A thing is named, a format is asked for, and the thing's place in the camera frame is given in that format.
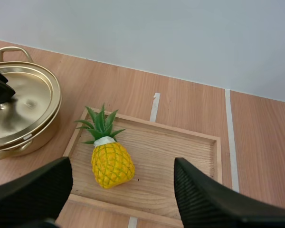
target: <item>wooden table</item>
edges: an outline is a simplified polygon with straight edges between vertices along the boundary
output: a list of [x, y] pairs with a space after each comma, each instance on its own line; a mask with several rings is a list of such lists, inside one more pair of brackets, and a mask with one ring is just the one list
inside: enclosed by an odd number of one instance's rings
[[[14, 44], [0, 41], [0, 48], [6, 46]], [[153, 96], [160, 93], [156, 122], [221, 137], [223, 184], [231, 187], [224, 89], [17, 46], [25, 48], [36, 64], [59, 79], [61, 126], [37, 152], [0, 161], [0, 184], [61, 157], [76, 126], [73, 121], [84, 106], [99, 108], [105, 103], [108, 111], [119, 109], [120, 114], [149, 120]], [[25, 61], [25, 57], [19, 52], [6, 53], [5, 60]], [[231, 103], [240, 192], [285, 207], [285, 103], [236, 92], [231, 93]], [[72, 202], [67, 202], [58, 219], [63, 228], [126, 228], [128, 222], [127, 216]], [[164, 226], [139, 220], [137, 227]]]

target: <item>pineapple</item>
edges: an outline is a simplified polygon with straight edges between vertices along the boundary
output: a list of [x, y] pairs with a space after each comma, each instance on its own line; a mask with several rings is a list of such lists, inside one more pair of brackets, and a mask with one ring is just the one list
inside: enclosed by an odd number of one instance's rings
[[94, 137], [93, 141], [84, 143], [95, 146], [91, 163], [96, 182], [101, 187], [109, 189], [130, 181], [134, 176], [135, 167], [127, 150], [115, 139], [115, 136], [125, 129], [112, 132], [117, 110], [106, 118], [104, 105], [98, 114], [91, 108], [86, 108], [94, 125], [86, 120], [76, 122], [85, 124], [80, 129], [87, 129]]

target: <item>pineapple leaves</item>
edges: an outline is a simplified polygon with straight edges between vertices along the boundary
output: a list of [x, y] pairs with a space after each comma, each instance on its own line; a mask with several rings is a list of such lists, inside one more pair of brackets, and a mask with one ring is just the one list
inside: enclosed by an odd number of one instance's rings
[[103, 104], [103, 106], [101, 107], [101, 115], [102, 115], [102, 120], [103, 120], [103, 125], [104, 125], [104, 129], [105, 129], [105, 104]]
[[116, 132], [113, 132], [113, 133], [110, 135], [110, 137], [111, 137], [111, 138], [114, 138], [115, 135], [119, 134], [120, 132], [123, 132], [124, 130], [125, 130], [125, 129], [121, 129], [121, 130], [118, 130], [118, 131], [116, 131]]
[[103, 137], [103, 134], [101, 132], [94, 130], [94, 129], [88, 129], [88, 131], [94, 136], [95, 140], [100, 139]]
[[91, 129], [94, 129], [94, 126], [90, 122], [88, 122], [87, 120], [75, 120], [74, 122], [83, 123], [85, 125], [88, 125]]
[[84, 144], [94, 144], [95, 140], [93, 141], [86, 141], [86, 142], [83, 142]]
[[117, 111], [118, 111], [118, 110], [112, 112], [112, 113], [106, 118], [105, 127], [108, 127], [108, 126], [110, 126], [110, 125], [113, 123]]
[[104, 120], [104, 116], [105, 116], [105, 110], [102, 108], [102, 110], [100, 111], [100, 113], [97, 114], [96, 118], [95, 118], [95, 128], [100, 131], [101, 133], [105, 132], [105, 120]]
[[95, 123], [95, 119], [96, 119], [96, 113], [93, 111], [92, 108], [86, 106], [87, 111], [89, 112], [89, 115], [91, 116], [93, 122]]
[[113, 122], [114, 122], [114, 119], [116, 118], [116, 114], [117, 114], [118, 110], [116, 110], [116, 111], [112, 112], [110, 115], [106, 116], [104, 104], [102, 105], [102, 108], [101, 108], [100, 112], [98, 112], [98, 113], [96, 113], [90, 107], [86, 106], [86, 109], [87, 109], [89, 115], [91, 116], [93, 122], [91, 123], [87, 120], [76, 120], [75, 122], [82, 123], [83, 125], [78, 127], [77, 129], [88, 130], [92, 134], [92, 136], [94, 137], [94, 140], [93, 141], [86, 141], [83, 143], [93, 144], [96, 140], [98, 140], [102, 137], [105, 137], [105, 136], [109, 136], [117, 142], [115, 136], [118, 133], [125, 130], [125, 129], [121, 129], [121, 130], [112, 132], [113, 131]]
[[78, 127], [76, 129], [90, 129], [88, 126], [81, 126], [81, 127]]
[[104, 132], [104, 136], [110, 136], [112, 129], [113, 129], [113, 124], [111, 124], [111, 125], [106, 129], [106, 131]]

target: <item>pot handle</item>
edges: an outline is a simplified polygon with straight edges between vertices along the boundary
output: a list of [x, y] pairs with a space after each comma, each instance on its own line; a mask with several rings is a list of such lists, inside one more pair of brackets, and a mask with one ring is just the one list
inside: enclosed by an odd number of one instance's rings
[[0, 48], [0, 62], [4, 62], [3, 60], [3, 53], [6, 51], [21, 51], [25, 54], [25, 56], [28, 58], [28, 62], [34, 63], [32, 57], [29, 55], [29, 53], [20, 47], [4, 47]]
[[4, 158], [8, 158], [8, 157], [13, 157], [13, 156], [17, 155], [17, 153], [21, 153], [21, 152], [25, 151], [32, 143], [33, 143], [33, 140], [29, 141], [28, 143], [14, 149], [14, 150], [0, 151], [0, 160], [2, 160]]

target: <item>gold pot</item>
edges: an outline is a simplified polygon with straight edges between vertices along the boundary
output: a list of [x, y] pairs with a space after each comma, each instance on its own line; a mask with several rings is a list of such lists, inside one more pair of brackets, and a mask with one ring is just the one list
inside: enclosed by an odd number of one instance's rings
[[[3, 62], [6, 51], [22, 51], [28, 62]], [[0, 104], [0, 160], [33, 152], [46, 144], [58, 129], [61, 91], [49, 70], [34, 64], [22, 48], [0, 49], [0, 73], [16, 94]]]

